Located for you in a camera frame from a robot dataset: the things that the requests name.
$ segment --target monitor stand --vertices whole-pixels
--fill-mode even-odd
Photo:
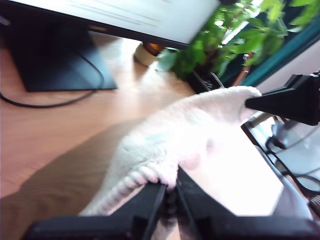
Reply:
[[[28,92],[117,88],[87,27],[17,21],[6,27],[4,36]],[[103,84],[76,52],[101,71]]]

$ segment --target potted plant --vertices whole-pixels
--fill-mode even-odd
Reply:
[[[308,10],[302,11],[301,16],[290,23],[297,27],[289,31],[300,31],[313,18],[311,14],[307,14],[308,17],[304,14],[310,12],[310,2],[316,5],[317,1],[291,2],[291,6],[308,5]],[[243,64],[244,72],[248,73],[250,65],[260,63],[283,45],[284,37],[288,35],[283,22],[284,5],[282,0],[264,0],[260,6],[254,5],[252,0],[222,5],[186,50],[167,50],[167,54],[160,58],[160,65],[165,63],[165,69],[172,69],[177,77],[188,81],[197,93],[219,88],[222,84],[216,75],[220,78],[228,64],[239,55],[248,54]],[[260,12],[266,13],[266,23],[255,18]],[[237,34],[247,22],[253,28]]]

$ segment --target green plant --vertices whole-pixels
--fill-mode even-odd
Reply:
[[[304,7],[301,14],[290,22],[295,27],[290,32],[300,32],[308,23],[320,14],[319,0],[292,0],[289,4],[292,7]]]
[[[317,1],[291,1],[292,6],[305,8],[301,15],[290,23],[296,27],[289,31],[300,31],[319,13],[320,6],[316,4]],[[221,6],[186,50],[171,50],[162,59],[162,62],[167,61],[165,69],[172,67],[181,79],[196,67],[201,67],[207,72],[216,72],[221,77],[228,64],[239,54],[255,53],[244,65],[260,63],[267,55],[274,54],[283,45],[284,37],[288,35],[282,20],[285,14],[282,12],[284,5],[283,0],[264,0],[260,6],[253,5],[252,0],[240,0],[230,6]],[[259,12],[266,13],[266,23],[254,18]],[[225,43],[226,38],[244,22],[249,22],[253,28],[242,31]]]

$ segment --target black mount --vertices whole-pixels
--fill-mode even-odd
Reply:
[[[10,25],[2,26],[6,44],[27,91],[117,88],[86,25],[29,18],[16,13],[7,17]],[[101,83],[99,73],[75,52],[101,71],[104,83]]]
[[[281,216],[238,217],[207,195],[181,168],[177,211],[180,235],[190,240],[316,240],[311,220]],[[168,212],[166,186],[148,183],[110,216],[54,217],[34,223],[23,240],[150,240]]]
[[[283,87],[247,99],[245,106],[316,126],[320,122],[319,88],[317,75],[292,75]]]

